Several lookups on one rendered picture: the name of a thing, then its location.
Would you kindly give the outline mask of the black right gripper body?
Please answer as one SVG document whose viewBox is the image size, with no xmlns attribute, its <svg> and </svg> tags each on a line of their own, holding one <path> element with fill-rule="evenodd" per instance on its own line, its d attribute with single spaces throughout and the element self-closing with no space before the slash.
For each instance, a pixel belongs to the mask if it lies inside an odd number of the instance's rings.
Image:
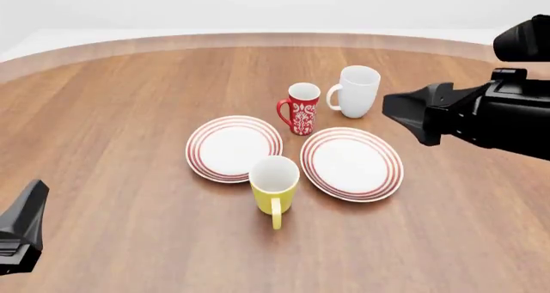
<svg viewBox="0 0 550 293">
<path fill-rule="evenodd" d="M 498 80 L 446 107 L 442 133 L 550 161 L 550 80 Z"/>
</svg>

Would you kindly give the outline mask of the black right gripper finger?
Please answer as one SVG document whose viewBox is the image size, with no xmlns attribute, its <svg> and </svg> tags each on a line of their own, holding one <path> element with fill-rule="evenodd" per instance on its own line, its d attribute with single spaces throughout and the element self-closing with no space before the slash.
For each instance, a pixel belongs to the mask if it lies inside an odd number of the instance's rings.
<svg viewBox="0 0 550 293">
<path fill-rule="evenodd" d="M 416 91 L 388 94 L 383 97 L 384 113 L 423 112 L 427 107 L 438 107 L 451 103 L 454 91 L 452 82 L 431 83 Z"/>
<path fill-rule="evenodd" d="M 435 146 L 449 133 L 450 112 L 442 107 L 384 106 L 382 113 L 409 130 L 419 143 Z"/>
</svg>

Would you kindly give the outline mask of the white plate with red rings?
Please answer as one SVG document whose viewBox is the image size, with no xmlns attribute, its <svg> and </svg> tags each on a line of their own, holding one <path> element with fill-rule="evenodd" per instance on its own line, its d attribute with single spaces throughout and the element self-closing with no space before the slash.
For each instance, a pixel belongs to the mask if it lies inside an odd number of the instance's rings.
<svg viewBox="0 0 550 293">
<path fill-rule="evenodd" d="M 331 127 L 311 135 L 299 160 L 314 186 L 348 202 L 388 198 L 405 176 L 402 160 L 391 145 L 351 127 Z"/>
<path fill-rule="evenodd" d="M 266 156 L 281 156 L 284 143 L 263 119 L 231 115 L 201 125 L 186 143 L 186 161 L 195 174 L 223 184 L 248 181 L 252 166 Z"/>
</svg>

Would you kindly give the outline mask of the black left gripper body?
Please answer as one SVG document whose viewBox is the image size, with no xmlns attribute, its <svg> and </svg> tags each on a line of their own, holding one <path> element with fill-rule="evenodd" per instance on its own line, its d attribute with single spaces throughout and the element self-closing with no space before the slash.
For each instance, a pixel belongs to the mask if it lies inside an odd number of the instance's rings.
<svg viewBox="0 0 550 293">
<path fill-rule="evenodd" d="M 42 254 L 41 241 L 0 231 L 0 276 L 30 273 Z"/>
</svg>

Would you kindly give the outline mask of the red patterned tall mug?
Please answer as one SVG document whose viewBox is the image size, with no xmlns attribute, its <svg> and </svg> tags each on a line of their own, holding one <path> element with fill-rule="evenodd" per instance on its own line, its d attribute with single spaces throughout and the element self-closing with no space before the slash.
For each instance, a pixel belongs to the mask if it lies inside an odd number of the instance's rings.
<svg viewBox="0 0 550 293">
<path fill-rule="evenodd" d="M 276 112 L 295 135 L 310 135 L 320 96 L 320 89 L 313 83 L 294 83 L 289 86 L 287 98 L 277 103 Z"/>
</svg>

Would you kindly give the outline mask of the plain white mug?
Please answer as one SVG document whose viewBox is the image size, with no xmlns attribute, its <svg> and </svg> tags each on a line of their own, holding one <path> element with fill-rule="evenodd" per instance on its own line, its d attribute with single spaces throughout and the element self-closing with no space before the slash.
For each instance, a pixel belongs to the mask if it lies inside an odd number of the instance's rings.
<svg viewBox="0 0 550 293">
<path fill-rule="evenodd" d="M 326 95 L 327 106 L 347 118 L 362 118 L 374 104 L 381 82 L 376 70 L 363 65 L 351 65 L 340 73 L 339 83 Z"/>
</svg>

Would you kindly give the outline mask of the yellow and white mug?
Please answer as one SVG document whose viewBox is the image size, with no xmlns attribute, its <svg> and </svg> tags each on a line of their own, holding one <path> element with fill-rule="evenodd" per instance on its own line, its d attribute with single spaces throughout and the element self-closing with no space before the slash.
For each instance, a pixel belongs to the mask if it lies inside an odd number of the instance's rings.
<svg viewBox="0 0 550 293">
<path fill-rule="evenodd" d="M 282 227 L 282 215 L 291 207 L 300 179 L 298 166 L 284 156 L 258 161 L 248 174 L 257 207 L 272 217 L 272 227 Z"/>
</svg>

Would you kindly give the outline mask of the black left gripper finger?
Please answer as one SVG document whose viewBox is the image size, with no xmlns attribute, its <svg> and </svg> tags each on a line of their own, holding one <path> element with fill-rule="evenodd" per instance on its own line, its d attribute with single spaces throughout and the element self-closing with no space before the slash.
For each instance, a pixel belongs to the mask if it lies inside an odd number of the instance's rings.
<svg viewBox="0 0 550 293">
<path fill-rule="evenodd" d="M 42 222 L 48 193 L 49 187 L 42 180 L 30 181 L 0 215 L 0 241 L 30 245 L 43 251 Z"/>
</svg>

